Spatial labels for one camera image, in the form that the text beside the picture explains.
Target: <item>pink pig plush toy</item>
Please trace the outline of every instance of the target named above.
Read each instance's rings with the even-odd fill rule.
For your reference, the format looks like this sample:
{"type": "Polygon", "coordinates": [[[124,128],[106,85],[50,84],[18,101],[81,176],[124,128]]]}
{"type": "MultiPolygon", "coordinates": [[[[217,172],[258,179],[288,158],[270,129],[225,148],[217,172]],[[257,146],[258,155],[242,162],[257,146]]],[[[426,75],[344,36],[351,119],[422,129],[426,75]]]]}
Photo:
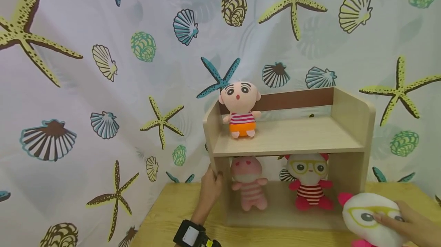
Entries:
{"type": "Polygon", "coordinates": [[[230,133],[233,138],[254,137],[255,119],[260,118],[261,112],[251,109],[260,98],[259,91],[250,82],[235,82],[220,92],[219,102],[230,111],[223,121],[230,123],[230,133]]]}
{"type": "Polygon", "coordinates": [[[244,211],[249,211],[252,206],[266,209],[268,201],[262,186],[268,183],[267,178],[259,178],[262,174],[262,165],[254,156],[235,157],[231,163],[231,175],[235,182],[233,191],[241,190],[241,205],[244,211]]]}

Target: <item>plush toy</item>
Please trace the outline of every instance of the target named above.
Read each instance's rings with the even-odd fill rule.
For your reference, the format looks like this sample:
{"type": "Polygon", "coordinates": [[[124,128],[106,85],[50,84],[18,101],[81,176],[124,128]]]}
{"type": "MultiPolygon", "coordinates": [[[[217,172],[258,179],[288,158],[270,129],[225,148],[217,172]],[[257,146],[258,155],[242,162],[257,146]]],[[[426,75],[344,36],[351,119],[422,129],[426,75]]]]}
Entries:
{"type": "Polygon", "coordinates": [[[250,82],[235,82],[220,92],[219,102],[230,111],[230,114],[224,117],[224,123],[230,123],[233,138],[254,136],[255,119],[260,118],[261,112],[251,109],[260,98],[259,91],[250,82]]]}
{"type": "Polygon", "coordinates": [[[242,209],[246,212],[252,206],[266,209],[268,201],[262,186],[268,183],[268,179],[259,178],[262,175],[262,165],[259,160],[254,156],[235,157],[230,170],[235,180],[232,184],[233,191],[241,190],[242,209]]]}
{"type": "Polygon", "coordinates": [[[382,213],[398,221],[404,221],[394,201],[368,192],[357,195],[340,193],[338,201],[343,206],[346,227],[362,238],[353,241],[352,247],[402,247],[407,241],[394,230],[374,220],[374,213],[382,213]]]}
{"type": "Polygon", "coordinates": [[[291,191],[297,191],[296,207],[305,211],[311,206],[322,209],[333,209],[333,202],[327,198],[324,188],[330,188],[333,183],[322,180],[328,174],[328,154],[294,154],[286,155],[286,169],[296,178],[289,184],[291,191]]]}

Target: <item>plush toy head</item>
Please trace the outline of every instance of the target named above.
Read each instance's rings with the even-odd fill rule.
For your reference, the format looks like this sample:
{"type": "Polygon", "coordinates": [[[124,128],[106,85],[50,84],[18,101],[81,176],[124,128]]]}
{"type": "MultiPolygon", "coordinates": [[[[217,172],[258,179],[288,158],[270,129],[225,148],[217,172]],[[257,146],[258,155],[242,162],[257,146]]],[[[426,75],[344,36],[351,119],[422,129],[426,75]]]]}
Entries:
{"type": "Polygon", "coordinates": [[[230,113],[246,114],[260,98],[261,95],[254,84],[235,82],[220,92],[219,102],[225,104],[230,113]]]}
{"type": "Polygon", "coordinates": [[[234,180],[240,183],[251,183],[262,175],[262,165],[254,156],[233,158],[230,170],[234,180]]]}
{"type": "Polygon", "coordinates": [[[396,220],[404,221],[394,201],[368,192],[354,196],[349,193],[340,193],[338,201],[343,206],[343,220],[346,227],[360,238],[377,247],[402,247],[406,243],[405,238],[379,224],[372,216],[374,213],[383,213],[396,220]]]}
{"type": "Polygon", "coordinates": [[[328,174],[327,154],[294,154],[288,159],[286,169],[305,186],[317,185],[328,174]]]}

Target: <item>curtain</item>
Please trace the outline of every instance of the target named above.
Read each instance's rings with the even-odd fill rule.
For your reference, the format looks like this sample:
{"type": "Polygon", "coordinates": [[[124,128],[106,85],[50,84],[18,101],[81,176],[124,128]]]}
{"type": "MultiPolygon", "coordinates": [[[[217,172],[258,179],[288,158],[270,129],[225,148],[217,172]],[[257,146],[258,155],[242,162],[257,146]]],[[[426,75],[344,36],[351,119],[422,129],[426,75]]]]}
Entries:
{"type": "Polygon", "coordinates": [[[128,246],[166,183],[200,181],[203,115],[235,81],[374,103],[369,180],[435,198],[440,14],[440,0],[0,0],[1,246],[128,246]]]}

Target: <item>human hand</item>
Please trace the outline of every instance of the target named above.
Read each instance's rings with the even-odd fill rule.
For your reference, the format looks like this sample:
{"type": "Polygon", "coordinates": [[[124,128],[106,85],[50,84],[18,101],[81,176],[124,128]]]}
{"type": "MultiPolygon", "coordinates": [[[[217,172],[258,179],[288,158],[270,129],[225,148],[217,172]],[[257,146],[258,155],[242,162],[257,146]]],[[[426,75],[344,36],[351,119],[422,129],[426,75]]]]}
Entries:
{"type": "Polygon", "coordinates": [[[375,221],[395,230],[419,247],[441,246],[441,227],[414,211],[407,203],[397,201],[397,204],[405,222],[379,214],[374,215],[375,221]]]}

